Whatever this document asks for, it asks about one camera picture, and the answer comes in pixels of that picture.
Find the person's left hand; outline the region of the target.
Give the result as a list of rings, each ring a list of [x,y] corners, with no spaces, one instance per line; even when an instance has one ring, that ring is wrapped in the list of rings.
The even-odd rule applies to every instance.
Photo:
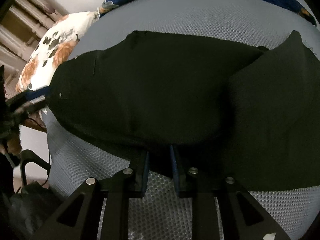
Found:
[[[20,135],[18,133],[12,133],[10,139],[7,142],[7,152],[19,156],[22,151]]]

